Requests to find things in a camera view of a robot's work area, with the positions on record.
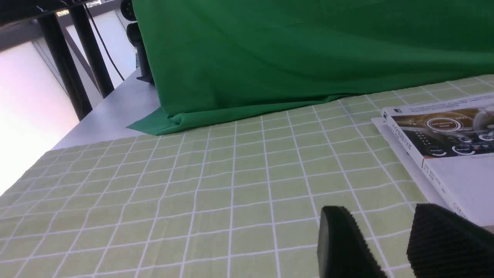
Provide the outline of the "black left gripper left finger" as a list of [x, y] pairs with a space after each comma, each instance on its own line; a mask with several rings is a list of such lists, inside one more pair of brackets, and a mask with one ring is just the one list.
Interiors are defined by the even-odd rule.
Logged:
[[318, 246], [321, 278], [386, 278], [351, 213], [342, 206], [321, 209]]

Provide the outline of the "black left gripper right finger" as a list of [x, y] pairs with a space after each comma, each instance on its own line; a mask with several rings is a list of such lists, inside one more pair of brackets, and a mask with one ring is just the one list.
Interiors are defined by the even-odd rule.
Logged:
[[491, 232], [436, 204], [418, 204], [406, 255], [417, 278], [492, 278]]

